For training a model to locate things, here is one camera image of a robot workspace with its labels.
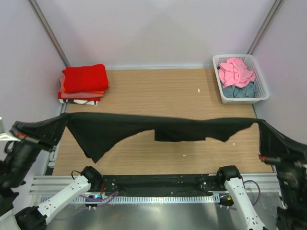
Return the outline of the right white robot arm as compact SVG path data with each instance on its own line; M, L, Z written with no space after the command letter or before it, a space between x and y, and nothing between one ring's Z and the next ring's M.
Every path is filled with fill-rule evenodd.
M260 155L259 159L276 169L283 207L277 208L276 227L279 230L307 228L307 160ZM220 167L217 176L238 211L245 230L266 230L245 191L236 166Z

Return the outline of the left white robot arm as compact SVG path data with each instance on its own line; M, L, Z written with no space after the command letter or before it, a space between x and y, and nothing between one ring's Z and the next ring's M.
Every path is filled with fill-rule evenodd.
M0 162L0 228L2 230L45 230L54 217L75 198L95 191L102 184L102 175L92 166L86 166L69 185L55 195L41 201L42 195L32 197L33 205L14 213L13 202L19 195L14 192L24 184L24 178L36 161L42 147L26 143L9 133L0 136L7 142L7 156Z

